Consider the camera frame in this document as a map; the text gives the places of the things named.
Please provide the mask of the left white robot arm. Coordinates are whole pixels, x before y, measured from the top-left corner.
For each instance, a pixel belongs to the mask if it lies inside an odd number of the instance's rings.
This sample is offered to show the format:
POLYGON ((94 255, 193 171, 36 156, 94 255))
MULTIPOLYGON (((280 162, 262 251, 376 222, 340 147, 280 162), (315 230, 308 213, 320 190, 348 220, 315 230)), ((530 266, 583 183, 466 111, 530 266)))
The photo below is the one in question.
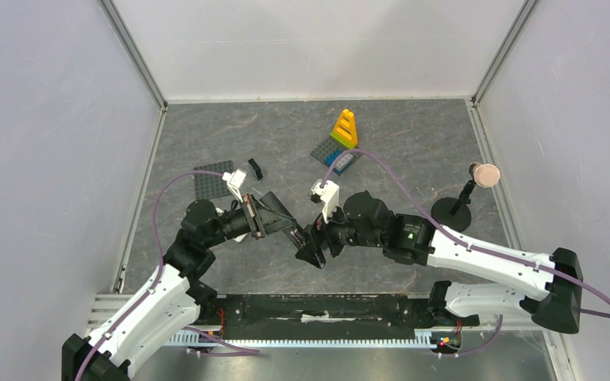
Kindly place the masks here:
POLYGON ((149 280, 86 337, 71 335, 61 352, 63 380, 129 380, 185 326, 207 324, 218 312, 217 292, 202 282, 215 260, 211 249, 246 235, 282 232, 300 248, 303 228, 273 192, 245 194, 230 210, 210 200, 187 207, 180 230, 149 280))

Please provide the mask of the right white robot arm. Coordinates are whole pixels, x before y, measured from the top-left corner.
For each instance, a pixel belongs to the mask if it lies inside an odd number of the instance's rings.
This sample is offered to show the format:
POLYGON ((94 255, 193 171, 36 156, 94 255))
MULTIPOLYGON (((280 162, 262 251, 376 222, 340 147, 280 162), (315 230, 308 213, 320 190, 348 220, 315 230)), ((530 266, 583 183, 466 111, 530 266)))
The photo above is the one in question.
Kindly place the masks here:
POLYGON ((485 279, 484 284, 438 281, 427 302, 429 318, 446 324, 479 314, 520 315, 559 333, 580 330, 583 280, 577 254, 566 248, 533 253, 505 248, 436 228, 426 218, 392 212, 364 191, 343 206, 331 202, 304 230, 297 259, 324 267, 325 252, 338 256, 346 246, 381 249, 399 264, 446 268, 485 279))

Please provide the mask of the black slim remote control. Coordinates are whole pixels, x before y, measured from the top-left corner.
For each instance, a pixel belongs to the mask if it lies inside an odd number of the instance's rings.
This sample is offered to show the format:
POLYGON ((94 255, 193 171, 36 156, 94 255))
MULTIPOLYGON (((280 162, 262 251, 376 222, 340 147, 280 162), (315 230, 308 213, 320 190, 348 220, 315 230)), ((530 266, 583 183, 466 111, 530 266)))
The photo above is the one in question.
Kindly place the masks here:
POLYGON ((287 227, 284 230, 284 234, 296 249, 301 249, 307 243, 307 238, 300 225, 291 225, 287 227))

